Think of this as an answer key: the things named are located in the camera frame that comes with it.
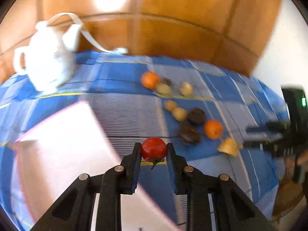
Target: teapot handle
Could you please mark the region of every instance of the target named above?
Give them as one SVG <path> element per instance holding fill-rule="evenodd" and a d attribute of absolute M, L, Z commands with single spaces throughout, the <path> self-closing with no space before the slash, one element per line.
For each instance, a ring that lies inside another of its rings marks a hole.
<path fill-rule="evenodd" d="M 20 66 L 20 57 L 22 53 L 26 53 L 27 50 L 27 46 L 24 47 L 19 47 L 15 49 L 15 54 L 14 54 L 14 58 L 13 58 L 13 67 L 16 71 L 16 73 L 18 73 L 19 75 L 26 75 L 27 74 L 27 69 L 24 68 L 22 69 Z"/>

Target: table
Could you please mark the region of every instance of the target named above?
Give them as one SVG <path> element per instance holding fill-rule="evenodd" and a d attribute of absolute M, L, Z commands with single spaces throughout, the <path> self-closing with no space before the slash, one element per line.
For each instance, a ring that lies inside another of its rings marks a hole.
<path fill-rule="evenodd" d="M 288 119 L 283 99 L 255 78 L 199 61 L 113 56 L 94 51 L 76 54 L 76 61 L 74 77 L 53 94 L 35 91 L 27 75 L 15 74 L 0 87 L 0 204 L 17 227 L 29 230 L 34 222 L 14 165 L 15 153 L 7 144 L 81 100 L 90 105 L 120 158 L 132 151 L 135 142 L 149 136 L 161 137 L 166 143 L 172 142 L 176 153 L 203 173 L 228 174 L 270 218 L 279 182 L 277 164 L 270 155 L 244 149 L 238 157 L 231 157 L 217 151 L 221 140 L 204 136 L 199 145 L 184 146 L 177 138 L 178 123 L 163 109 L 164 101 L 169 98 L 144 88 L 140 77 L 149 70 L 171 79 L 175 87 L 182 82 L 192 83 L 193 98 L 184 98 L 174 89 L 172 99 L 186 110 L 203 109 L 208 119 L 216 119 L 223 125 L 222 140 L 232 137 L 238 143 L 261 137 L 260 133 L 247 134 L 247 125 Z M 185 222 L 186 198 L 173 195 L 166 164 L 158 165 L 151 173 L 146 162 L 142 165 L 139 183 L 147 194 L 176 224 Z"/>

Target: teapot spout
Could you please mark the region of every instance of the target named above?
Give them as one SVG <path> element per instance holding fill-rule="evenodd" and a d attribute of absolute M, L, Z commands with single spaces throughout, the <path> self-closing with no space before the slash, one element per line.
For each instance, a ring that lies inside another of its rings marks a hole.
<path fill-rule="evenodd" d="M 63 43 L 69 52 L 76 52 L 79 46 L 82 24 L 73 24 L 63 35 Z"/>

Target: black device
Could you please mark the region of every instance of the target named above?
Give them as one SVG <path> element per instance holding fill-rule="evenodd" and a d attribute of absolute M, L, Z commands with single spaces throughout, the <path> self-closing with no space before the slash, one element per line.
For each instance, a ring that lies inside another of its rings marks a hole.
<path fill-rule="evenodd" d="M 212 230 L 212 195 L 217 231 L 275 230 L 262 212 L 226 174 L 204 175 L 178 156 L 167 144 L 167 167 L 173 191 L 187 195 L 186 231 Z M 131 195 L 137 188 L 141 163 L 141 144 L 135 143 L 131 155 L 106 173 L 81 174 L 45 212 L 31 231 L 89 231 L 96 193 L 100 193 L 96 231 L 121 231 L 121 194 Z"/>
<path fill-rule="evenodd" d="M 297 88 L 282 88 L 282 93 L 288 105 L 290 121 L 267 122 L 263 126 L 249 126 L 246 132 L 281 133 L 282 138 L 270 140 L 246 140 L 243 147 L 257 147 L 271 153 L 272 157 L 294 156 L 295 171 L 293 181 L 302 183 L 305 177 L 303 167 L 296 165 L 299 155 L 308 148 L 308 109 L 304 90 Z"/>

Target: potato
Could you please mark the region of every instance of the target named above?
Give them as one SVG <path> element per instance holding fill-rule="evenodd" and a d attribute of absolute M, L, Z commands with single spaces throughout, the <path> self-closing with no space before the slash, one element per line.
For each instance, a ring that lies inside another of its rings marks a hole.
<path fill-rule="evenodd" d="M 189 82 L 183 82 L 180 93 L 185 97 L 191 97 L 193 95 L 193 85 Z"/>
<path fill-rule="evenodd" d="M 171 93 L 170 86 L 165 83 L 158 83 L 155 89 L 161 95 L 169 95 Z"/>
<path fill-rule="evenodd" d="M 166 110 L 172 112 L 172 110 L 174 110 L 175 108 L 177 108 L 177 103 L 172 101 L 172 100 L 167 100 L 164 103 L 164 107 Z"/>
<path fill-rule="evenodd" d="M 172 110 L 172 115 L 178 122 L 182 122 L 187 118 L 187 111 L 183 108 L 175 108 Z"/>

